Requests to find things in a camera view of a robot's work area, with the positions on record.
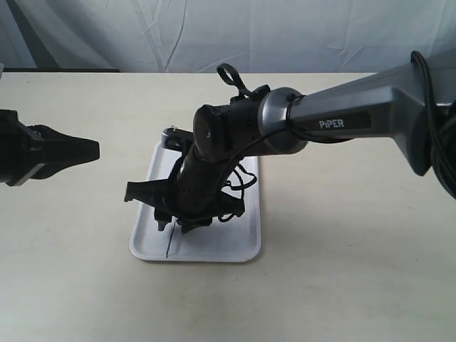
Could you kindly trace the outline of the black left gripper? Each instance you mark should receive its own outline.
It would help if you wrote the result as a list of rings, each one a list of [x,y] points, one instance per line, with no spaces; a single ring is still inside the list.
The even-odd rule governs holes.
[[[43,157],[86,160],[45,165]],[[16,110],[1,109],[1,183],[17,187],[30,179],[45,180],[99,157],[97,141],[65,135],[45,125],[24,125]]]

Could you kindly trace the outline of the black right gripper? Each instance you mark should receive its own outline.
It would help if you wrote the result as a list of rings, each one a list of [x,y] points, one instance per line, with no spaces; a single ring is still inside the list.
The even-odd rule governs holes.
[[[163,232],[175,218],[181,233],[208,227],[214,218],[223,222],[244,214],[242,197],[223,192],[243,191],[243,180],[233,185],[229,176],[240,161],[261,147],[257,103],[203,105],[193,119],[194,141],[183,150],[166,180],[153,195],[157,230]]]

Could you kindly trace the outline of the grey Piper robot arm right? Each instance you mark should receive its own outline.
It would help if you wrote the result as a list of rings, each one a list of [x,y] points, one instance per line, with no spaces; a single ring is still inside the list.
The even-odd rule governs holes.
[[[159,228],[176,219],[188,232],[242,215],[243,201],[222,193],[239,162],[314,142],[392,138],[415,174],[433,170],[455,193],[454,51],[429,58],[413,51],[408,64],[308,95],[266,85],[248,90],[227,63],[217,73],[238,94],[227,105],[203,105],[191,133],[165,131],[164,146],[182,156],[155,205]]]

